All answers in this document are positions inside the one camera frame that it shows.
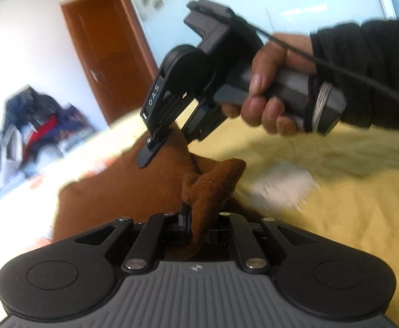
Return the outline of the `black sleeved right forearm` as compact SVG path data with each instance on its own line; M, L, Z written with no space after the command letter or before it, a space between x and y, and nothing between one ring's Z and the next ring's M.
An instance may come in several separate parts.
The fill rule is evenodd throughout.
M337 25L319 30L310 39L315 57L399 92L399 19ZM399 130L399 103L395 100L325 67L317 67L317 74L343 92L347 107L342 122Z

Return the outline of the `right human hand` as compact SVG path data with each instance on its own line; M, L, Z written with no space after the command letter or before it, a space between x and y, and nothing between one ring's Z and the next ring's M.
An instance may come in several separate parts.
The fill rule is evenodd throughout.
M240 116L251 127L263 127L269 134L293 136L299 133L296 123L285 116L285 105L277 97L267 99L263 93L271 86L280 68L314 75L315 64L283 48L276 42L267 42L255 55L251 66L248 98L242 107L222 105L222 112L229 118Z

